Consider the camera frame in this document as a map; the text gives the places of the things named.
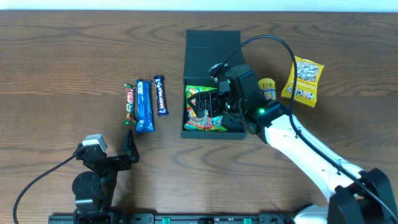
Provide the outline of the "green Haribo gummy bag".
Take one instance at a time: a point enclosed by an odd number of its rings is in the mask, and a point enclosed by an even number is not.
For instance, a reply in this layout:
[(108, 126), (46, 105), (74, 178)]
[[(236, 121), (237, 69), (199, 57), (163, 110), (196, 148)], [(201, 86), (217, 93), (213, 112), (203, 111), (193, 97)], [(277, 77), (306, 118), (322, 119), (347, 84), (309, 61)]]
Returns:
[[(186, 85), (185, 86), (185, 96), (186, 100), (194, 94), (201, 91), (210, 91), (215, 90), (215, 88), (207, 87), (207, 86), (195, 86), (195, 85)], [(204, 131), (204, 132), (225, 132), (227, 129), (221, 124), (223, 117), (218, 116), (215, 118), (211, 118), (208, 116), (208, 111), (205, 111), (205, 115), (202, 118), (198, 118), (192, 109), (192, 107), (187, 104), (187, 114), (188, 120), (184, 124), (184, 128), (189, 131)]]

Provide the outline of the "KitKat chocolate bar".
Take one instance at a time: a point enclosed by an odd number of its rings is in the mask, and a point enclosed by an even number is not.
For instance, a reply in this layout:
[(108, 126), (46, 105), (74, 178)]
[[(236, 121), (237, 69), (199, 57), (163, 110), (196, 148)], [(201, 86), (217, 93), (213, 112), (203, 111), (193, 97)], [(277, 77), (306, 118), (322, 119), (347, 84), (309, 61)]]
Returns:
[(137, 118), (135, 114), (135, 87), (133, 85), (125, 84), (124, 86), (127, 100), (126, 100), (126, 119), (125, 124), (136, 124)]

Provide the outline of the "blue Oreo cookie pack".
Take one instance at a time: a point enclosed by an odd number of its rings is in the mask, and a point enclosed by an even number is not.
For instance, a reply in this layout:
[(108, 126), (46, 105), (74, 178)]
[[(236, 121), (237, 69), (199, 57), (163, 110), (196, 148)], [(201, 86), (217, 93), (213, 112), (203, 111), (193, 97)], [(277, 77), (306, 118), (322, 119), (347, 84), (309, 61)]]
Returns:
[(152, 112), (151, 80), (136, 81), (137, 96), (137, 133), (154, 132), (154, 118)]

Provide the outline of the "yellow Mentos bottle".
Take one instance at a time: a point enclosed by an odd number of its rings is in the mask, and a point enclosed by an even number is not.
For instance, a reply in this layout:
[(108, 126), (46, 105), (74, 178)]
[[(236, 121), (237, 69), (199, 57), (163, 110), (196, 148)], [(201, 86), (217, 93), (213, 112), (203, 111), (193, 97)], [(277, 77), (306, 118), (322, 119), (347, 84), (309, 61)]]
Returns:
[(259, 88), (264, 92), (267, 100), (276, 99), (275, 81), (271, 78), (263, 78), (258, 81)]

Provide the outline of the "purple Dairy Milk bar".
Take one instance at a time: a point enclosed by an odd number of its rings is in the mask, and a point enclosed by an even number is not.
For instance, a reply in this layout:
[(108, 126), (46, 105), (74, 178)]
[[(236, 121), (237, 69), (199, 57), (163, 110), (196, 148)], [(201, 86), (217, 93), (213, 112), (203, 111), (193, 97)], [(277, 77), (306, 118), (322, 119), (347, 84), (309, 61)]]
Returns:
[(154, 76), (155, 88), (157, 93), (157, 115), (168, 115), (168, 107), (165, 99), (164, 77), (162, 75)]

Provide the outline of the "dark green gift box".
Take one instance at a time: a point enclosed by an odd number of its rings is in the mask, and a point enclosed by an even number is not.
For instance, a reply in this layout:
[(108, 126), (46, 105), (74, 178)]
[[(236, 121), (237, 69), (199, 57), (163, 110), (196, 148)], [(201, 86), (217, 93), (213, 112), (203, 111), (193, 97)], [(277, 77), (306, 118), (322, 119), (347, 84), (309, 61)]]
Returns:
[[(207, 86), (218, 88), (211, 79), (209, 69), (224, 62), (241, 44), (241, 32), (238, 30), (187, 30), (183, 85)], [(185, 139), (222, 139), (243, 140), (246, 132), (243, 125), (233, 123), (226, 117), (225, 132), (181, 130)]]

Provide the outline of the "yellow Hacks candy bag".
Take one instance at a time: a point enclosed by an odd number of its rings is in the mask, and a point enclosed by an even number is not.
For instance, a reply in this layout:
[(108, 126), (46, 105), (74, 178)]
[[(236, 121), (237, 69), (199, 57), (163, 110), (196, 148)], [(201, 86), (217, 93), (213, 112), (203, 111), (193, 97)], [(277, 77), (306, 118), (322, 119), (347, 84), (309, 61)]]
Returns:
[(318, 82), (324, 65), (295, 56), (297, 64), (297, 84), (294, 100), (315, 107), (317, 102)]

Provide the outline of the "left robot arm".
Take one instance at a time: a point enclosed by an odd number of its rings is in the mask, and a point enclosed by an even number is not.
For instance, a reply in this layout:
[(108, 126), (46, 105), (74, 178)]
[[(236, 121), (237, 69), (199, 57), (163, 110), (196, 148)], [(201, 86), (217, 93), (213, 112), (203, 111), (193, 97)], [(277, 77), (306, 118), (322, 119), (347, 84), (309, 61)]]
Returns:
[(118, 172), (130, 170), (139, 162), (139, 153), (129, 130), (120, 149), (123, 154), (108, 157), (108, 145), (102, 134), (92, 134), (78, 144), (73, 153), (76, 160), (89, 168), (72, 183), (76, 210), (73, 223), (126, 223), (120, 210), (112, 206)]

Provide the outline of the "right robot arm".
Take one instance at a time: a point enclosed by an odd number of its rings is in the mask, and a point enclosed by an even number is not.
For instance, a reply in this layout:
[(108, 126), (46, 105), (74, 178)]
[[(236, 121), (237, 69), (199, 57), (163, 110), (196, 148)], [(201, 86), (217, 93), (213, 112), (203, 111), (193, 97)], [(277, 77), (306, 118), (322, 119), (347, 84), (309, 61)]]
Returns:
[(229, 115), (294, 162), (321, 190), (328, 204), (310, 205), (292, 223), (397, 223), (397, 207), (386, 175), (350, 163), (306, 130), (277, 100), (267, 99), (249, 65), (215, 65), (219, 85), (187, 98), (201, 118)]

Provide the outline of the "black mounting rail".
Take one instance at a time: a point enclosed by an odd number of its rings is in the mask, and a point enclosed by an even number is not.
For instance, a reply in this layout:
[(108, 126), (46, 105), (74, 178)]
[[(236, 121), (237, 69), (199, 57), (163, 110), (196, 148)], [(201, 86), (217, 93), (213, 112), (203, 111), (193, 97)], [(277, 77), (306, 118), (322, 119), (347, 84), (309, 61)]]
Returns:
[(294, 219), (281, 213), (259, 215), (154, 215), (135, 213), (130, 215), (102, 215), (79, 217), (78, 215), (51, 215), (48, 224), (292, 224)]

